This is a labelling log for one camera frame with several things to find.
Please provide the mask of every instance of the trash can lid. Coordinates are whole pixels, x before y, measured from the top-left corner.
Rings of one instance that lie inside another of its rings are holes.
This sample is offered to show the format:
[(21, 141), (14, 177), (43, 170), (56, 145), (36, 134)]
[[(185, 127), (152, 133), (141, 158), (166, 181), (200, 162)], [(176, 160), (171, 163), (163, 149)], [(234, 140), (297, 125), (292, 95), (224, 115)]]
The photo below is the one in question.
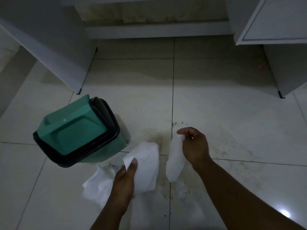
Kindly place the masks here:
[(33, 137), (48, 158), (69, 167), (114, 140), (119, 131), (106, 101), (85, 95), (45, 116)]

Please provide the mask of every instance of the black foot cap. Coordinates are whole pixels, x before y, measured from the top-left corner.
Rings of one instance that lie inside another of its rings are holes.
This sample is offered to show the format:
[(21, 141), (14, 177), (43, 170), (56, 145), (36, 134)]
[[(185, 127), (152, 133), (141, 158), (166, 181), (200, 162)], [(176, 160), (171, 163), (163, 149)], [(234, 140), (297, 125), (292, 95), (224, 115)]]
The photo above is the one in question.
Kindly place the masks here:
[(281, 99), (284, 99), (285, 97), (282, 96), (282, 93), (280, 91), (278, 91), (278, 95)]
[(82, 88), (79, 90), (79, 93), (77, 93), (77, 95), (79, 95), (81, 93)]

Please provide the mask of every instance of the green trash can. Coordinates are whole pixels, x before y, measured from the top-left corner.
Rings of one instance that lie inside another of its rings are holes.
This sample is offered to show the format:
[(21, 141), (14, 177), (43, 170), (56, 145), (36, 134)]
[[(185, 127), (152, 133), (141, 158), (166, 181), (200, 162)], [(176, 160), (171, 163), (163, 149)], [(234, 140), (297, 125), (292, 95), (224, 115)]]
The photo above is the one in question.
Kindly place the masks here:
[(128, 145), (105, 100), (87, 94), (43, 118), (33, 138), (61, 167), (102, 162)]

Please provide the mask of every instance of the white tissue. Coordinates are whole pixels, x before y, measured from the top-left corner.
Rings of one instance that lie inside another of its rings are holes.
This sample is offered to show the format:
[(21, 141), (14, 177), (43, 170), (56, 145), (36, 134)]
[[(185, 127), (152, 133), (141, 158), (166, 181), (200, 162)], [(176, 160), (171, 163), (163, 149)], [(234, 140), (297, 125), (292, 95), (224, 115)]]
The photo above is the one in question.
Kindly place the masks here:
[(175, 182), (186, 163), (186, 158), (182, 152), (184, 135), (175, 134), (169, 144), (169, 159), (166, 163), (166, 177), (169, 182)]
[(83, 183), (82, 197), (93, 200), (104, 208), (108, 198), (110, 196), (113, 180), (118, 169), (111, 166), (101, 168), (97, 165), (97, 172)]
[(134, 194), (154, 190), (159, 171), (159, 146), (156, 143), (141, 143), (124, 157), (128, 168), (133, 158), (138, 161), (134, 175)]

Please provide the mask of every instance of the person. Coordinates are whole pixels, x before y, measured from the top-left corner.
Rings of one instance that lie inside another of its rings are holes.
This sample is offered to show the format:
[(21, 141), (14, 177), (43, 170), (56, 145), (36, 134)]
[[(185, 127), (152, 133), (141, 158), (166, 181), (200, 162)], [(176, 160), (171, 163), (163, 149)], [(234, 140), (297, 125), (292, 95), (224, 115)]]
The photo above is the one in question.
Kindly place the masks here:
[[(204, 134), (192, 127), (182, 128), (177, 134), (185, 135), (183, 154), (201, 177), (208, 195), (228, 230), (304, 230), (299, 224), (279, 213), (251, 193), (209, 156)], [(116, 174), (110, 197), (91, 230), (119, 228), (134, 192), (134, 158), (128, 170), (125, 166)]]

